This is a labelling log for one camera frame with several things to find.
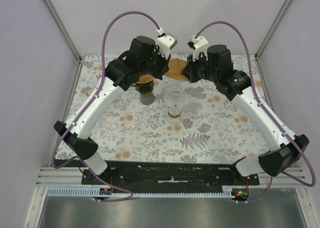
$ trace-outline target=floral tablecloth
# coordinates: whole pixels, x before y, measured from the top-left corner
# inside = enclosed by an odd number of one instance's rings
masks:
[[[106,64],[117,55],[106,55]],[[187,59],[186,55],[173,58]],[[233,55],[234,68],[248,72],[247,58]],[[97,85],[101,77],[102,57],[87,55],[74,93],[69,115],[88,98],[86,92]],[[257,65],[251,57],[255,84],[264,94]],[[211,82],[201,80],[190,84],[165,77],[154,81],[156,101],[145,106],[139,93],[130,88],[104,113],[92,130],[91,138],[98,143],[105,160],[140,162],[233,163],[243,156],[267,150],[260,133],[241,110],[215,89]],[[181,124],[166,122],[164,95],[180,87],[190,96]],[[68,159],[73,151],[61,144],[56,158]]]

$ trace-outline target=clear glass cup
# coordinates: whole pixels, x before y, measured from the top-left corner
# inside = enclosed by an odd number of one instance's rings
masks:
[[[189,101],[188,94],[179,88],[169,89],[164,95],[167,105],[167,122],[170,125],[178,125],[184,118],[184,107]]]

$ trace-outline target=metal frame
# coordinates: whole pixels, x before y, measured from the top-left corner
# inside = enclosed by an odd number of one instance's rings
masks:
[[[292,167],[286,169],[286,172],[299,177],[302,180],[306,180],[304,170],[299,167]],[[270,181],[270,176],[262,173],[258,175],[260,180],[260,185],[252,186],[251,189],[255,188],[266,188]],[[64,167],[62,169],[53,169],[52,167],[42,167],[38,179],[36,181],[36,187],[33,193],[32,201],[28,210],[28,214],[24,223],[24,228],[36,228],[40,222],[41,212],[45,203],[47,192],[49,188],[55,187],[65,187],[69,190],[78,190],[79,188],[107,188],[107,185],[82,185],[82,173],[77,167]],[[224,189],[230,188],[243,188],[242,186],[223,186]],[[311,199],[308,195],[308,190],[302,184],[296,182],[295,180],[280,174],[273,178],[271,185],[273,189],[285,189],[285,188],[295,188],[298,196],[298,201],[301,206],[303,216],[305,218],[308,228],[320,228],[319,221],[317,220],[317,214],[312,209],[310,205]]]
[[[258,73],[259,73],[260,81],[261,81],[261,84],[262,84],[262,90],[263,90],[263,93],[264,93],[265,102],[271,108],[271,110],[273,110],[273,112],[276,113],[275,106],[274,106],[274,103],[273,103],[273,101],[271,99],[270,93],[269,93],[269,91],[267,89],[267,84],[266,84],[266,81],[265,81],[265,78],[264,78],[264,74],[263,74],[263,71],[261,69],[261,66],[260,66],[260,63],[259,63],[258,59],[256,59],[256,64],[257,64],[257,70],[258,70]]]
[[[61,32],[63,38],[65,39],[65,41],[67,42],[69,48],[71,49],[75,59],[77,61],[81,61],[81,55],[79,54],[75,44],[73,43],[73,41],[71,40],[65,25],[63,24],[63,22],[61,21],[53,3],[51,2],[51,0],[42,0],[44,5],[46,6],[47,10],[49,11],[53,21],[55,22],[55,24],[57,25],[59,31]]]
[[[277,27],[279,26],[280,22],[284,18],[284,15],[286,14],[290,4],[293,0],[284,0],[278,14],[276,15],[274,21],[272,22],[272,25],[270,26],[268,32],[266,33],[266,36],[264,37],[258,51],[256,52],[256,59],[259,60],[262,53],[264,52],[267,44],[269,43],[271,37],[273,36],[274,32],[276,31]]]
[[[77,88],[77,84],[78,84],[78,81],[79,81],[79,78],[80,78],[82,67],[83,67],[82,63],[80,61],[78,61],[77,62],[77,67],[76,67],[76,71],[75,71],[75,74],[74,74],[72,87],[71,87],[70,94],[69,94],[69,98],[68,98],[68,101],[67,101],[67,104],[66,104],[66,108],[65,108],[64,113],[63,113],[62,121],[65,121],[68,118],[69,110],[70,110],[70,107],[72,105],[72,101],[74,99],[74,94],[75,94],[75,91],[76,91],[76,88]],[[58,143],[58,140],[59,140],[60,136],[59,136],[58,133],[55,136],[56,136],[55,137],[55,144],[56,144],[56,143]]]

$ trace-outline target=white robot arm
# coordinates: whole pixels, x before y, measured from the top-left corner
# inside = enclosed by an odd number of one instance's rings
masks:
[[[191,83],[205,79],[213,82],[217,90],[225,95],[229,101],[239,107],[249,120],[255,125],[266,142],[268,152],[246,157],[236,161],[233,166],[242,177],[252,174],[267,173],[277,176],[284,169],[296,162],[301,155],[286,137],[288,134],[304,152],[309,144],[308,138],[296,135],[270,109],[257,90],[255,97],[251,80],[243,71],[234,70],[231,53],[225,45],[208,46],[208,41],[199,36],[192,37],[188,45],[194,49],[188,56],[187,65],[181,72]],[[282,132],[269,112],[285,132]]]
[[[177,44],[177,38],[163,29],[157,30],[158,38],[154,41],[145,36],[132,40],[130,49],[111,61],[106,68],[103,87],[98,94],[92,92],[84,104],[67,121],[57,121],[54,129],[62,136],[70,125],[73,127],[64,141],[97,175],[107,169],[107,163],[98,152],[98,145],[90,138],[90,133],[107,108],[119,98],[132,84],[144,75],[163,79],[168,71],[170,51]],[[87,109],[85,106],[92,97],[93,102]],[[77,122],[75,117],[83,112]]]

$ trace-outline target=purple cable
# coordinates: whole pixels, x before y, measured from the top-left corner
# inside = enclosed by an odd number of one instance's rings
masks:
[[[249,75],[250,75],[250,79],[251,79],[251,86],[252,86],[252,90],[253,90],[253,94],[254,94],[254,97],[255,99],[257,100],[258,103],[261,103],[261,100],[257,94],[257,91],[256,91],[256,86],[255,86],[255,82],[254,82],[254,75],[253,75],[253,72],[252,72],[252,67],[251,67],[251,60],[250,60],[250,54],[249,54],[249,49],[248,49],[248,46],[246,44],[246,41],[244,39],[244,37],[242,36],[242,34],[240,33],[240,31],[232,24],[230,24],[229,22],[226,22],[226,21],[215,21],[215,22],[212,22],[212,23],[209,23],[207,24],[205,27],[203,27],[196,35],[195,35],[195,38],[197,38],[204,30],[206,30],[208,27],[211,27],[213,25],[216,25],[216,24],[223,24],[223,25],[227,25],[229,27],[231,27],[232,29],[234,29],[234,31],[239,35],[242,43],[243,43],[243,46],[244,46],[244,49],[245,49],[245,54],[246,54],[246,58],[247,58],[247,61],[248,61],[248,67],[249,67]],[[264,104],[260,104],[260,107],[267,113],[267,115],[270,117],[270,119],[276,124],[276,126],[280,129],[280,131],[282,133],[286,133],[285,129],[282,127],[282,125],[279,124],[279,122],[276,120],[276,118],[270,113],[270,111],[266,108],[266,106]],[[310,161],[308,160],[308,158],[306,157],[306,155],[304,154],[304,152],[300,149],[300,147],[298,146],[298,144],[294,141],[294,139],[292,139],[288,134],[285,134],[285,137],[288,138],[288,140],[293,144],[293,146],[296,148],[296,150],[300,153],[300,155],[302,156],[302,158],[304,159],[306,165],[308,166],[309,170],[310,170],[310,173],[311,173],[311,183],[306,183],[304,182],[303,180],[283,171],[282,173],[285,174],[286,176],[294,179],[295,181],[307,186],[307,187],[314,187],[316,185],[316,174],[315,174],[315,171],[310,163]],[[269,186],[267,187],[267,189],[265,190],[265,192],[255,198],[255,199],[252,199],[252,201],[257,201],[258,199],[264,197],[270,190],[270,187],[271,187],[271,184],[272,184],[272,180],[273,178],[271,177],[270,178],[270,183],[269,183]]]
[[[82,160],[80,159],[81,163],[85,166],[85,167],[88,167],[87,164]],[[89,171],[92,173],[92,175],[98,180],[100,181],[101,183],[109,186],[110,188],[113,188],[113,189],[117,189],[119,191],[122,191],[122,192],[126,192],[126,193],[129,193],[130,195],[129,196],[126,196],[126,197],[123,197],[123,198],[118,198],[118,199],[108,199],[108,200],[99,200],[99,199],[94,199],[95,201],[100,201],[100,202],[120,202],[120,201],[125,201],[125,200],[129,200],[130,198],[132,198],[134,196],[134,193],[130,190],[127,190],[127,189],[123,189],[123,188],[120,188],[120,187],[117,187],[113,184],[109,184],[107,183],[106,181],[104,181],[103,179],[101,179],[96,173],[94,173],[94,171],[90,168],[88,168]]]
[[[251,203],[251,202],[256,202],[257,200],[260,200],[260,199],[262,199],[263,197],[265,197],[265,196],[269,193],[269,191],[270,191],[271,184],[272,184],[272,180],[273,180],[273,177],[271,176],[271,177],[270,177],[269,185],[268,185],[268,187],[266,188],[266,190],[264,191],[264,193],[263,193],[262,195],[258,196],[257,198],[251,199],[251,200],[238,201],[238,203],[240,203],[240,204],[247,204],[247,203]]]
[[[99,92],[101,91],[103,85],[104,85],[104,77],[106,75],[106,70],[105,70],[105,46],[106,46],[106,39],[107,39],[107,35],[111,29],[111,27],[113,26],[113,24],[119,20],[120,18],[122,17],[125,17],[127,15],[142,15],[144,17],[147,17],[149,18],[153,23],[154,25],[156,26],[156,28],[159,30],[160,29],[160,26],[158,25],[158,23],[155,21],[155,19],[153,19],[150,15],[144,13],[144,12],[140,12],[140,11],[128,11],[128,12],[124,12],[120,15],[118,15],[116,18],[114,18],[111,23],[108,25],[108,27],[106,28],[105,30],[105,33],[104,33],[104,36],[103,36],[103,40],[102,40],[102,50],[101,50],[101,56],[102,56],[102,77],[101,77],[101,82],[100,82],[100,85],[95,93],[95,95],[98,95]],[[82,114],[87,110],[87,108],[92,104],[92,102],[96,99],[96,96],[93,96],[89,102],[83,107],[83,109],[78,113],[78,115],[74,118],[73,122],[72,123],[77,123],[77,121],[79,120],[79,118],[82,116]],[[74,160],[75,158],[79,158],[79,156],[73,156],[71,157],[70,159],[68,159],[66,162],[64,162],[63,164],[59,165],[59,166],[56,166],[55,165],[55,156],[56,156],[56,153],[57,153],[57,150],[59,148],[59,145],[61,144],[61,142],[64,140],[64,138],[66,137],[66,135],[68,134],[68,132],[72,129],[72,127],[74,127],[74,125],[70,125],[68,127],[68,129],[66,129],[66,131],[63,133],[63,135],[59,138],[58,142],[56,143],[54,149],[53,149],[53,152],[52,152],[52,156],[51,156],[51,166],[54,168],[54,169],[60,169],[62,167],[65,167],[68,163],[70,163],[72,160]],[[113,200],[110,200],[110,201],[106,201],[106,202],[116,202],[116,201],[124,201],[124,200],[127,200],[127,199],[130,199],[132,196],[133,196],[133,193],[129,190],[126,190],[126,189],[122,189],[120,187],[116,187],[114,185],[110,185],[108,183],[106,183],[105,181],[103,181],[102,179],[100,179],[98,177],[97,174],[95,174],[90,168],[89,168],[90,172],[95,176],[95,178],[97,180],[99,180],[100,182],[112,187],[112,188],[115,188],[117,190],[120,190],[120,191],[124,191],[124,192],[128,192],[130,193],[131,195],[128,196],[128,197],[124,197],[124,198],[120,198],[120,199],[113,199]]]

